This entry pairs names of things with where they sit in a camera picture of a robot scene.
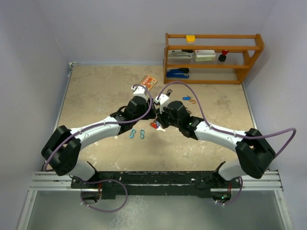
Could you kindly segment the red tag key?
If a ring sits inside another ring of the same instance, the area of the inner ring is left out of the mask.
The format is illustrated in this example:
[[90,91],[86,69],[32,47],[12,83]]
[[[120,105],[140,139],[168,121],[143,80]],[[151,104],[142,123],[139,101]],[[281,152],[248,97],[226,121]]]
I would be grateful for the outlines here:
[[157,131],[165,132],[165,129],[163,129],[161,124],[158,121],[156,121],[156,120],[152,121],[150,123],[150,126],[153,127],[154,129],[156,129]]

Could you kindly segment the teal carabiner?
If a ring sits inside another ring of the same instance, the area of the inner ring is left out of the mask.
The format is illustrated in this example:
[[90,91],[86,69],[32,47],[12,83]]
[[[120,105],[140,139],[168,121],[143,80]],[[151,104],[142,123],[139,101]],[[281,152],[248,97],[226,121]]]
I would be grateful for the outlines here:
[[140,139],[144,139],[144,137],[145,137],[145,130],[141,129],[140,130]]
[[136,133],[136,129],[132,129],[130,134],[129,134],[129,138],[134,138],[135,133]]

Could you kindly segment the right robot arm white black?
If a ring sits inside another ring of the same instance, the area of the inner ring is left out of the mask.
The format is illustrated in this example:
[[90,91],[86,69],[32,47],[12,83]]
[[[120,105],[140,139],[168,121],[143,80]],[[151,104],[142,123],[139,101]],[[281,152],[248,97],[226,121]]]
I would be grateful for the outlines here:
[[187,138],[208,141],[225,147],[237,154],[237,159],[221,163],[216,172],[226,181],[248,175],[260,179],[275,158],[275,151],[261,133],[251,128],[249,131],[218,127],[205,123],[203,118],[191,116],[180,101],[170,102],[157,112],[157,121],[163,129],[173,126]]

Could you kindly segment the blue tag key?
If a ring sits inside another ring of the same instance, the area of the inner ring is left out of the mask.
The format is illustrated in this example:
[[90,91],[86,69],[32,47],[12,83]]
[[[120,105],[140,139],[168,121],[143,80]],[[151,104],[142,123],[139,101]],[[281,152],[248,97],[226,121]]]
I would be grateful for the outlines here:
[[182,100],[184,100],[184,101],[189,101],[190,99],[191,99],[191,97],[189,97],[189,96],[186,96],[186,97],[182,98]]

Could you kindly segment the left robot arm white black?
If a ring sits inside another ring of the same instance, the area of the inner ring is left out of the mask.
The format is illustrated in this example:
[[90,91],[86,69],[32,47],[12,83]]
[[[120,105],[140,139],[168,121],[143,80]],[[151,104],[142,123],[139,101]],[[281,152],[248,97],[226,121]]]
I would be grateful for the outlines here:
[[152,115],[153,100],[134,96],[126,106],[99,122],[80,128],[56,128],[41,151],[46,161],[44,170],[50,165],[58,176],[69,174],[83,181],[93,180],[98,172],[79,159],[80,151],[97,141],[130,131],[139,120],[151,119]]

